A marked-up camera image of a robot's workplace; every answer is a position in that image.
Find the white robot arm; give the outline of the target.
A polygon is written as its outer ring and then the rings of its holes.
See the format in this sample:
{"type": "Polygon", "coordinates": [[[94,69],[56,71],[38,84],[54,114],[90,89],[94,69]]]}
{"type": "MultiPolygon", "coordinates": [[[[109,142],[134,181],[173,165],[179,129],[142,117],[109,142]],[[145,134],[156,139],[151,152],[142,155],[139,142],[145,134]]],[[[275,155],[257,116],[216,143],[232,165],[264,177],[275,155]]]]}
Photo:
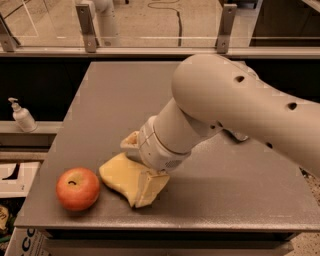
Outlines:
{"type": "Polygon", "coordinates": [[[171,171],[199,143],[225,129],[253,138],[314,176],[320,173],[320,104],[283,93],[248,66],[217,54],[182,61],[161,112],[120,147],[157,171],[171,171]]]}

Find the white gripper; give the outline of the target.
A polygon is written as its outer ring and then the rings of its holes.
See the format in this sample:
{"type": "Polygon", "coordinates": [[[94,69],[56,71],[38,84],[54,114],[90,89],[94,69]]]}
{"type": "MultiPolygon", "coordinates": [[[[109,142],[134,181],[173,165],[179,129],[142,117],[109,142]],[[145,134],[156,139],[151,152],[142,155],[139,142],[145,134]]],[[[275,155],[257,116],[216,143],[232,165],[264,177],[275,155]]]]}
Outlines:
{"type": "Polygon", "coordinates": [[[151,205],[158,194],[168,183],[170,176],[165,171],[176,169],[191,153],[176,153],[167,149],[158,139],[154,131],[156,117],[151,116],[140,128],[124,138],[122,149],[137,149],[141,161],[149,168],[138,179],[138,194],[134,206],[136,208],[151,205]]]}

